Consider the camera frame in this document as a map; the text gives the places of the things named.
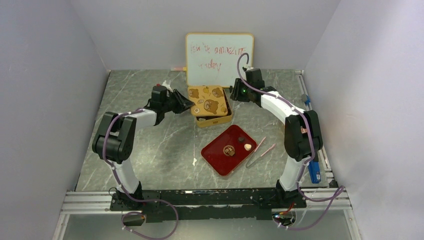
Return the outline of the metal tweezers with pink grips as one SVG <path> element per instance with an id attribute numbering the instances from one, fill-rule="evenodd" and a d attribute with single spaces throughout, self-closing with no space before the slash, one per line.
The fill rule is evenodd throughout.
<path id="1" fill-rule="evenodd" d="M 256 148 L 253 150 L 253 152 L 250 154 L 250 156 L 247 158 L 247 161 L 245 163 L 246 168 L 250 168 L 256 161 L 264 157 L 268 152 L 272 151 L 276 147 L 276 143 L 273 143 L 269 146 L 268 149 L 263 150 L 260 152 L 261 147 L 264 146 L 264 142 L 266 141 L 267 137 L 263 137 L 262 140 L 257 144 Z"/>

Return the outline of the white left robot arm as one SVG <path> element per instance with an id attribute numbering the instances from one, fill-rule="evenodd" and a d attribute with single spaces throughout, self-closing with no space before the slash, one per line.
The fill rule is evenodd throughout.
<path id="1" fill-rule="evenodd" d="M 177 89 L 157 84 L 144 107 L 122 113 L 106 112 L 92 142 L 92 150 L 111 169 L 116 195 L 130 210 L 145 202 L 143 187 L 135 175 L 130 157 L 138 130 L 159 125 L 166 113 L 181 114 L 195 104 Z"/>

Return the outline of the gold chocolate tin box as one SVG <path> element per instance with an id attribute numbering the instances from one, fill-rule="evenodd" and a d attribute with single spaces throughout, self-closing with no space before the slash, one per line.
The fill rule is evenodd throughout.
<path id="1" fill-rule="evenodd" d="M 228 112 L 226 113 L 225 116 L 195 116 L 195 122 L 196 125 L 199 128 L 206 128 L 206 127 L 211 127 L 211 126 L 216 126 L 216 125 L 220 125 L 220 124 L 225 124 L 225 123 L 229 123 L 232 119 L 233 119 L 233 109 L 231 107 L 229 98 L 227 96 L 227 93 L 224 91 L 224 99 L 225 99 L 225 103 L 226 103 L 226 107 Z"/>

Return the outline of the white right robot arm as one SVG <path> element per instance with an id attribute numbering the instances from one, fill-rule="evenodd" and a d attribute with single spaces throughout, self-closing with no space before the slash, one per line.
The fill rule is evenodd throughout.
<path id="1" fill-rule="evenodd" d="M 238 102 L 253 102 L 284 124 L 284 148 L 287 161 L 276 183 L 275 202 L 288 207 L 300 194 L 301 178 L 307 164 L 323 147 L 319 116 L 314 110 L 304 110 L 283 98 L 272 86 L 266 86 L 259 68 L 243 68 L 244 77 L 235 79 L 230 98 Z"/>

